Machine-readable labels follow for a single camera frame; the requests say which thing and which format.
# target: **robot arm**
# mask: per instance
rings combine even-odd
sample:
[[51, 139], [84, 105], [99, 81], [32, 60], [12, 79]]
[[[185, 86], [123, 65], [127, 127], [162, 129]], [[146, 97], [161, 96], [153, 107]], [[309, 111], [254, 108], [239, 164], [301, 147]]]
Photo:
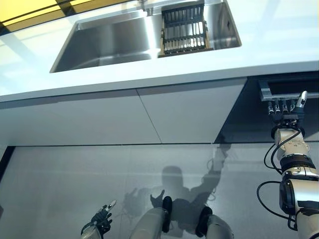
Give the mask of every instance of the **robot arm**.
[[116, 204], [113, 200], [109, 205], [104, 205], [81, 230], [81, 239], [103, 239], [103, 234], [111, 229], [109, 217], [112, 215], [110, 210]]
[[[311, 160], [310, 147], [304, 142], [302, 134], [306, 100], [307, 92], [304, 91], [296, 105], [292, 102], [290, 114], [287, 110], [284, 112], [284, 107], [282, 114], [278, 102], [275, 102], [274, 112], [272, 104], [269, 103], [268, 113], [277, 124], [272, 130], [277, 147], [271, 161], [282, 176], [280, 207], [296, 222], [295, 226], [290, 228], [298, 231], [300, 239], [316, 239], [319, 238], [319, 174]], [[273, 162], [276, 151], [281, 169]]]

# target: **floor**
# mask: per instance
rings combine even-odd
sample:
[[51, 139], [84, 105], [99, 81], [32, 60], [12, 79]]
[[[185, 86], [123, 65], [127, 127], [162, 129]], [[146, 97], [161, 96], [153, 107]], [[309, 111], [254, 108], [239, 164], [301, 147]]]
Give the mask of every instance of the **floor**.
[[[309, 143], [318, 167], [319, 143]], [[17, 147], [0, 184], [0, 238], [78, 239], [104, 204], [117, 200], [106, 239], [128, 239], [139, 218], [173, 198], [162, 239], [194, 239], [206, 203], [236, 239], [297, 239], [287, 221], [259, 204], [256, 188], [280, 175], [263, 164], [271, 146], [256, 144]], [[279, 212], [278, 185], [261, 197]]]

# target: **kitchen counter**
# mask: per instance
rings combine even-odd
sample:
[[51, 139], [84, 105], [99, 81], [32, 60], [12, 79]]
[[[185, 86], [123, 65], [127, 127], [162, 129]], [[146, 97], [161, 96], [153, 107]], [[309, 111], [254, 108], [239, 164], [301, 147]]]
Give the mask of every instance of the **kitchen counter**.
[[0, 102], [319, 70], [318, 1], [228, 0], [228, 4], [242, 46], [117, 65], [50, 73], [76, 21], [139, 9], [137, 1], [1, 36]]

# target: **sink basin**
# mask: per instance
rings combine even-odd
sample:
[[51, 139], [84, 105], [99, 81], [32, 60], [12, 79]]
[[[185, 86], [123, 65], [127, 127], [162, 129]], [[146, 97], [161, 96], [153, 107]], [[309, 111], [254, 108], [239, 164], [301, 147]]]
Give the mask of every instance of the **sink basin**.
[[[156, 59], [161, 52], [161, 7], [152, 15], [142, 10], [81, 20], [75, 23], [64, 43], [51, 73]], [[227, 2], [205, 3], [209, 49], [241, 45]]]

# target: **cabinet door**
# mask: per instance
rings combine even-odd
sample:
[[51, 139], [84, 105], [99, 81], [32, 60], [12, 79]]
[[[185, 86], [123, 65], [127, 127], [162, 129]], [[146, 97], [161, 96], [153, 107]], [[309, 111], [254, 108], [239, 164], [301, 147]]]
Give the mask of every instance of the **cabinet door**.
[[246, 78], [138, 89], [163, 143], [214, 142]]
[[136, 90], [0, 104], [0, 144], [133, 143], [160, 143]]

